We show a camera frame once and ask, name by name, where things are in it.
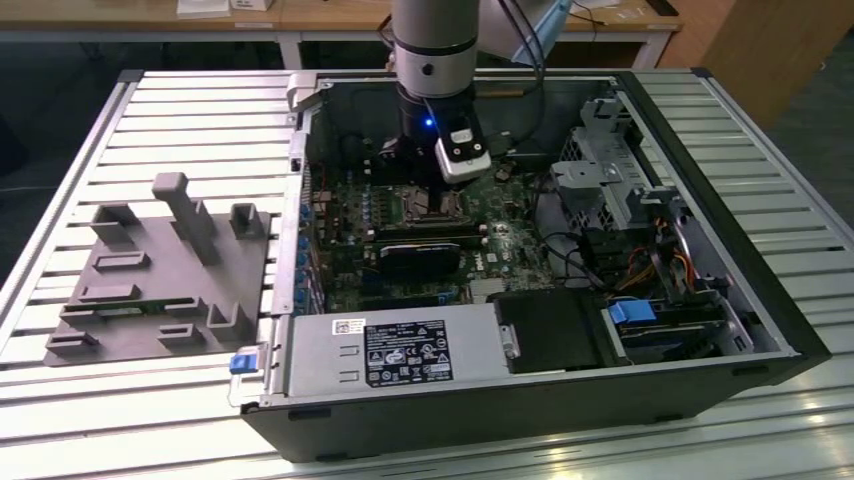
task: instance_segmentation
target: wooden desk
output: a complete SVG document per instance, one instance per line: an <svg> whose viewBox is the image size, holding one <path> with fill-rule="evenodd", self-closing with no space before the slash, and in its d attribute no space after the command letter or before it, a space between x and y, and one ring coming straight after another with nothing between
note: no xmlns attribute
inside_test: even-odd
<svg viewBox="0 0 854 480"><path fill-rule="evenodd" d="M291 69L303 67L299 44L304 41L379 41L376 27L391 11L391 0L284 0L280 25L282 55ZM579 16L587 17L582 10ZM593 10L597 42L641 43L634 68L654 68L673 32L682 28L679 17L662 17L645 0L623 0L614 8ZM559 42L590 42L590 21L570 17Z"/></svg>
<svg viewBox="0 0 854 480"><path fill-rule="evenodd" d="M184 20L176 0L0 0L0 42L278 42L284 1Z"/></svg>
<svg viewBox="0 0 854 480"><path fill-rule="evenodd" d="M276 0L270 10L231 17L182 20L176 0L0 0L0 41L8 42L234 42L279 43L284 66L303 68L303 41L378 41L376 26L390 0ZM659 17L645 0L593 10L605 22L570 17L559 42L641 44L635 68L654 68L678 17Z"/></svg>

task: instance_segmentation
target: white table leg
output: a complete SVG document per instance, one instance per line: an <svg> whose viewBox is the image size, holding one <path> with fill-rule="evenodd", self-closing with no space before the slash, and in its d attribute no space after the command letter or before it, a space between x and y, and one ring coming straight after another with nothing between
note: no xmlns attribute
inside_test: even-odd
<svg viewBox="0 0 854 480"><path fill-rule="evenodd" d="M650 69L658 65L658 60L665 53L665 47L667 46L667 40L673 32L650 32L647 40L641 46L641 51L635 57L635 63L631 68Z"/></svg>
<svg viewBox="0 0 854 480"><path fill-rule="evenodd" d="M302 35L299 32L282 32L278 35L279 50L282 51L282 62L286 70L303 69L303 57L299 53L299 42Z"/></svg>

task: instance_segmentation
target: slotted metal table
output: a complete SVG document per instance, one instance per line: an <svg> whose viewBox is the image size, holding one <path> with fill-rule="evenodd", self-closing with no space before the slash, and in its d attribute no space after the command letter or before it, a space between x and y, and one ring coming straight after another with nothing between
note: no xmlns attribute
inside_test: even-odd
<svg viewBox="0 0 854 480"><path fill-rule="evenodd" d="M0 477L826 478L854 463L854 234L711 78L638 73L834 358L697 418L331 464L291 464L230 405L230 355L47 368L96 205L168 215L183 171L211 213L282 211L288 72L147 72L116 85L0 292ZM647 148L665 183L670 177ZM274 219L272 231L280 229ZM276 236L262 316L270 312Z"/></svg>

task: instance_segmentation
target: power supply label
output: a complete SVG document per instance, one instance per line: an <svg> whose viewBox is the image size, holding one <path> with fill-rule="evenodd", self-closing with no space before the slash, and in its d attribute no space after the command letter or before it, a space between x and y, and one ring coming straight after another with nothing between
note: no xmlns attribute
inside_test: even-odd
<svg viewBox="0 0 854 480"><path fill-rule="evenodd" d="M454 380L444 320L366 325L364 370L374 388Z"/></svg>

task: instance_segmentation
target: blue latch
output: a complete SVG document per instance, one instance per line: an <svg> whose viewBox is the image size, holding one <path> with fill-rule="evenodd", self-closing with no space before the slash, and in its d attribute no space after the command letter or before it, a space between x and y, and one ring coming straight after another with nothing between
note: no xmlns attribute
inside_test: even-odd
<svg viewBox="0 0 854 480"><path fill-rule="evenodd" d="M228 371L232 375L258 372L258 353L238 354L231 357Z"/></svg>
<svg viewBox="0 0 854 480"><path fill-rule="evenodd" d="M649 300L621 300L609 307L614 323L651 322L655 311Z"/></svg>

